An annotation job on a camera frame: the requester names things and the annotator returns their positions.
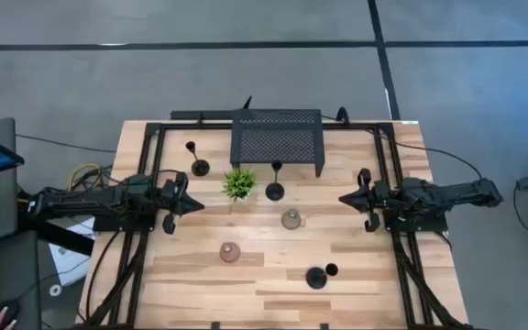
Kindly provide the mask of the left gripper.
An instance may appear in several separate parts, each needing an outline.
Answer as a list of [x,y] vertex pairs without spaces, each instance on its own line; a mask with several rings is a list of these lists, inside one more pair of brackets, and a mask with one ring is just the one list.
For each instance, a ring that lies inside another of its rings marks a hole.
[[184,214],[190,214],[194,212],[199,212],[204,209],[204,205],[199,201],[193,199],[186,192],[188,186],[188,177],[185,172],[177,171],[173,179],[167,179],[161,190],[162,203],[164,208],[169,211],[169,213],[164,217],[162,227],[166,234],[172,235],[175,231],[175,217],[182,216],[182,195],[184,194],[184,202],[193,207],[186,207],[184,209]]

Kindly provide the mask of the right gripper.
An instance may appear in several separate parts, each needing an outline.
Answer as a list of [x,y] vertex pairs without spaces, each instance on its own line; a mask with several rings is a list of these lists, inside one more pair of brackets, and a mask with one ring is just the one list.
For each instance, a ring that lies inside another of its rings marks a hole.
[[352,207],[357,212],[368,214],[368,219],[364,223],[367,232],[375,232],[380,227],[380,217],[375,213],[375,209],[384,209],[386,206],[386,198],[388,197],[389,184],[384,180],[374,181],[372,187],[369,186],[371,181],[371,173],[367,168],[362,168],[357,176],[358,187],[353,192],[349,192],[340,196],[339,201],[342,204]]

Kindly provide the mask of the black metal candlestick holder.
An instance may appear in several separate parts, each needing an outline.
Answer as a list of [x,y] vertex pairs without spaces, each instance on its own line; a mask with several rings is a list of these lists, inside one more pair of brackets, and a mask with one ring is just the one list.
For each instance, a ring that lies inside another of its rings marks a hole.
[[314,290],[321,290],[327,284],[329,277],[334,277],[339,272],[335,263],[328,263],[324,267],[310,267],[305,273],[307,285]]
[[271,167],[274,171],[274,182],[267,186],[265,194],[269,200],[278,202],[284,196],[284,187],[278,182],[278,175],[282,168],[282,162],[280,160],[274,160],[271,163]]
[[192,163],[192,174],[197,177],[203,177],[209,173],[210,165],[205,159],[199,159],[196,155],[196,145],[193,141],[188,141],[185,144],[187,150],[193,155],[194,162]]

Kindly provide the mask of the pink glass candle holder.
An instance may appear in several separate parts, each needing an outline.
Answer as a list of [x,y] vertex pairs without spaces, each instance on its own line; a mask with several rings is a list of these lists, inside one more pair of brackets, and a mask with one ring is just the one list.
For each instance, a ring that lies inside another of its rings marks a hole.
[[241,256],[241,249],[235,242],[224,242],[219,250],[219,257],[225,263],[234,263]]

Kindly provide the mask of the green glass candle holder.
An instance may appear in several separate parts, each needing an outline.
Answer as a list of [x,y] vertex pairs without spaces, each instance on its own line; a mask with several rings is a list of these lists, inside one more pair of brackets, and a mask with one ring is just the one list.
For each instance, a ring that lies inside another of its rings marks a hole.
[[294,230],[301,225],[302,219],[297,209],[289,209],[282,214],[280,222],[284,228]]

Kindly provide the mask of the green plant in white pot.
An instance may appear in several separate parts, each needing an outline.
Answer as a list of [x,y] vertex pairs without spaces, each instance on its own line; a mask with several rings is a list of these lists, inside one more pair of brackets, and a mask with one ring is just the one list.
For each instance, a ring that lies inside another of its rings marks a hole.
[[257,176],[253,170],[234,169],[225,173],[223,193],[236,202],[246,200],[257,186]]

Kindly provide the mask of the black perforated metal shelf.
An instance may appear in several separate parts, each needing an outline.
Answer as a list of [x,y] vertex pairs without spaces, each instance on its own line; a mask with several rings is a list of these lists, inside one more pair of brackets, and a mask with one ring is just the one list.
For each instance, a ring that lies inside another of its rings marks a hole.
[[232,119],[230,163],[325,165],[321,111],[318,109],[238,109]]

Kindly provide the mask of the white paper sheet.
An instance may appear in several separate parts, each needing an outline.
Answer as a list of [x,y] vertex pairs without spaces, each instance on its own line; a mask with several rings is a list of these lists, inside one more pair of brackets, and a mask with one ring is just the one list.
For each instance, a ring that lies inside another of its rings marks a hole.
[[[67,229],[94,240],[94,218],[75,221]],[[90,257],[65,247],[49,243],[49,250],[53,259],[56,272],[59,273],[60,285],[65,287],[84,278],[89,269]]]

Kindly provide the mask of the black stand leg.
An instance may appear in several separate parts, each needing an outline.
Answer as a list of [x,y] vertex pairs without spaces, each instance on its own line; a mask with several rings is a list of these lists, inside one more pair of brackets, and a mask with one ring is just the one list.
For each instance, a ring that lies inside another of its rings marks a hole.
[[85,256],[91,256],[94,249],[94,241],[91,238],[47,221],[20,217],[18,219],[18,230],[20,232],[34,231],[39,239]]

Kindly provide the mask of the black computer mouse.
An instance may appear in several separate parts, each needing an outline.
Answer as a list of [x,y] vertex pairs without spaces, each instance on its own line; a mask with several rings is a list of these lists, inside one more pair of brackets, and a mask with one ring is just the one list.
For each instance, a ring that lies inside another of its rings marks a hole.
[[20,305],[18,300],[0,302],[0,313],[4,312],[3,323],[7,324],[17,318]]

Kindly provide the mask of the black aluminium table frame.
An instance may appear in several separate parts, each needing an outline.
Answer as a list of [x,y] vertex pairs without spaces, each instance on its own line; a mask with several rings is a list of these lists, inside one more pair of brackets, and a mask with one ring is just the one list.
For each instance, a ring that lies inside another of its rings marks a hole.
[[[231,168],[232,130],[227,121],[165,121],[148,138],[161,148],[159,179],[188,170],[193,141],[211,169],[189,179],[189,195],[204,209],[182,216],[176,231],[157,227],[148,236],[140,277],[126,285],[117,318],[92,323],[94,309],[116,279],[124,238],[97,238],[91,272],[82,293],[78,330],[209,329],[407,329],[424,326],[424,300],[396,259],[396,248],[423,262],[423,274],[439,306],[431,327],[459,328],[468,322],[448,244],[422,232],[395,238],[385,229],[369,233],[366,217],[338,201],[355,191],[361,168],[374,178],[397,171],[429,178],[423,138],[415,123],[397,121],[324,122],[325,165],[288,165],[280,172],[284,197],[270,201],[274,178],[268,165],[255,168],[256,190],[245,201],[223,193]],[[294,230],[281,224],[289,209],[300,213]],[[219,257],[224,242],[235,242],[240,258]],[[306,271],[335,263],[339,272],[321,290],[310,288]]]

